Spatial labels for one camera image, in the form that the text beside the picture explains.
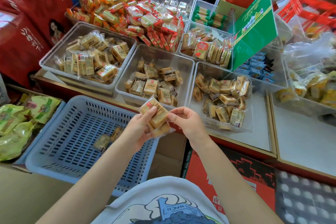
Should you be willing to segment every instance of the green snack package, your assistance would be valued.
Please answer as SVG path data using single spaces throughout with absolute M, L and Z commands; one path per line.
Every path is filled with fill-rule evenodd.
M 0 161 L 17 158 L 32 135 L 34 121 L 22 122 L 3 137 L 0 137 Z
M 53 115 L 61 100 L 48 96 L 32 96 L 25 107 L 30 109 L 30 115 L 39 123 L 46 124 Z
M 27 120 L 29 109 L 12 104 L 0 107 L 0 136 L 9 134 L 21 122 Z

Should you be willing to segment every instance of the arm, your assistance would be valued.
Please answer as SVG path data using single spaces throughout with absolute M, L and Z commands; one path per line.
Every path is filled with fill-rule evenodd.
M 195 111 L 175 108 L 168 118 L 182 128 L 199 155 L 231 224 L 283 224 L 211 140 Z
M 152 138 L 146 125 L 155 112 L 156 107 L 135 115 L 93 167 L 36 224 L 91 223 L 104 210 L 132 156 Z

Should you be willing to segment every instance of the person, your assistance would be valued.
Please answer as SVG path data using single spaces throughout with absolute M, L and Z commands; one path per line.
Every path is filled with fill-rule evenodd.
M 49 21 L 49 33 L 53 44 L 57 44 L 59 40 L 64 36 L 65 31 L 61 23 L 57 22 L 54 19 Z
M 177 177 L 141 183 L 106 206 L 133 154 L 152 138 L 147 124 L 156 112 L 135 115 L 121 136 L 93 167 L 36 224 L 283 224 L 210 139 L 198 113 L 175 108 L 168 119 L 178 125 L 199 155 L 225 214 L 198 186 Z

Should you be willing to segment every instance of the person's left hand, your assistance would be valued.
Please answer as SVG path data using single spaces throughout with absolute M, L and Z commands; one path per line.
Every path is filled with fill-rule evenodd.
M 124 132 L 121 134 L 120 139 L 127 140 L 133 152 L 138 152 L 144 145 L 145 141 L 153 138 L 153 135 L 147 127 L 148 122 L 154 116 L 157 111 L 157 107 L 152 107 L 144 115 L 137 114 L 129 121 Z

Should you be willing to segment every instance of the forearm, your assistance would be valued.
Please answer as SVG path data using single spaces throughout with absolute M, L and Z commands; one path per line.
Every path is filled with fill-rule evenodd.
M 283 224 L 212 140 L 197 153 L 231 224 Z
M 36 224 L 91 223 L 105 208 L 131 158 L 132 151 L 121 135 Z

